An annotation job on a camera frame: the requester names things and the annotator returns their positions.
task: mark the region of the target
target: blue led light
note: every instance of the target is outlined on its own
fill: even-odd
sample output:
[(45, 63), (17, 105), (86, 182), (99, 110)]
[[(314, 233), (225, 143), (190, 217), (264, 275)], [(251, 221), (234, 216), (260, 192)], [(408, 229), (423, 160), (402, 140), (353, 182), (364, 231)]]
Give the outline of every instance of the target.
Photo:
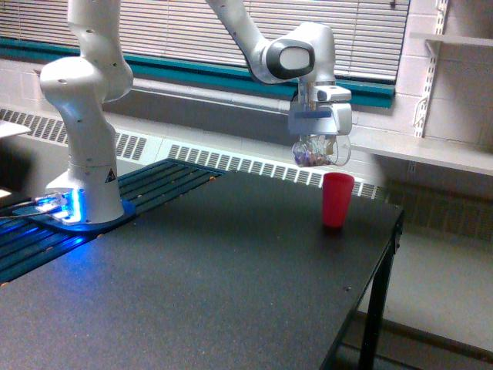
[(42, 206), (43, 204), (51, 203), (54, 200), (56, 200), (56, 198), (45, 198), (45, 199), (41, 199), (40, 201), (38, 201), (38, 205), (39, 206)]
[(72, 198), (72, 219), (79, 222), (82, 219), (82, 207), (79, 198), (79, 189), (73, 189), (70, 193)]

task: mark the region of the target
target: radiator vent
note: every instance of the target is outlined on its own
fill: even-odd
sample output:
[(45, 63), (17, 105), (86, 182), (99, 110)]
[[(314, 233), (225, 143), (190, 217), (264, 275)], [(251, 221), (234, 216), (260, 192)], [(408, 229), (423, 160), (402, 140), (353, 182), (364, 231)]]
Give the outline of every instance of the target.
[(174, 142), (169, 148), (167, 157), (219, 170), (255, 173), (256, 175), (274, 177), (292, 183), (304, 183), (315, 187), (322, 186), (322, 176), (326, 172), (317, 169), (300, 170), (297, 166), (290, 166), (287, 163), (262, 160), (258, 157), (238, 155), (237, 153), (225, 153), (221, 150), (211, 151), (211, 149), (193, 148)]
[[(188, 144), (171, 145), (168, 157), (198, 163), (226, 171), (242, 171), (269, 176), (293, 183), (322, 186), (325, 171), (302, 169), (288, 163), (262, 160), (212, 148)], [(493, 238), (493, 207), (491, 204), (467, 198), (451, 197), (437, 191), (405, 185), (381, 187), (362, 179), (354, 182), (353, 195), (401, 205), (406, 212), (406, 224), (414, 224), (483, 241)]]
[[(37, 140), (67, 145), (69, 138), (63, 121), (44, 116), (0, 109), (0, 119), (28, 127), (27, 136)], [(127, 160), (140, 161), (146, 148), (147, 138), (116, 132), (116, 156)]]

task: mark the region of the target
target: teal window frame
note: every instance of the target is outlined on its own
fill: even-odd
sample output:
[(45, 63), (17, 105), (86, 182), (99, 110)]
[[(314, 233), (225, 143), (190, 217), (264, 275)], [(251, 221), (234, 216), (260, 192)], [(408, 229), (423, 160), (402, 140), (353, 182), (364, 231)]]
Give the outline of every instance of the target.
[[(30, 62), (51, 62), (64, 56), (78, 56), (79, 49), (45, 42), (33, 42), (0, 37), (0, 57)], [(264, 85), (254, 81), (247, 68), (191, 62), (147, 55), (125, 54), (136, 75), (190, 82), (216, 89), (235, 89), (257, 95), (279, 96), (290, 99), (297, 84), (289, 81)], [(395, 85), (338, 79), (336, 84), (352, 93), (351, 104), (391, 108)]]

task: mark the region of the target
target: warning label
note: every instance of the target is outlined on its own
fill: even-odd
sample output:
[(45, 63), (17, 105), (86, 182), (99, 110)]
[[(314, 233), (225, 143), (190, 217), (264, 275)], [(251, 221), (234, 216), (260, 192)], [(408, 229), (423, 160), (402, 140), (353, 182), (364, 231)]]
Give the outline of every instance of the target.
[(114, 180), (116, 180), (116, 176), (115, 173), (113, 172), (113, 168), (110, 168), (105, 183), (111, 183)]

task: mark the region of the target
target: table leg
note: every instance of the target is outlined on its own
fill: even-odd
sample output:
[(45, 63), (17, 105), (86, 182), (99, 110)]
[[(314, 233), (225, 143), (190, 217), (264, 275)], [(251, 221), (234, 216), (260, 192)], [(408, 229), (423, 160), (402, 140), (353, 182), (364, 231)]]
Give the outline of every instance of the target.
[(363, 344), (361, 346), (360, 361), (358, 365), (360, 370), (371, 370), (373, 368), (374, 358), (377, 352), (378, 336), (380, 334), (384, 316), (385, 298), (387, 297), (394, 254), (395, 246), (391, 245), (373, 279), (370, 304), (368, 306)]

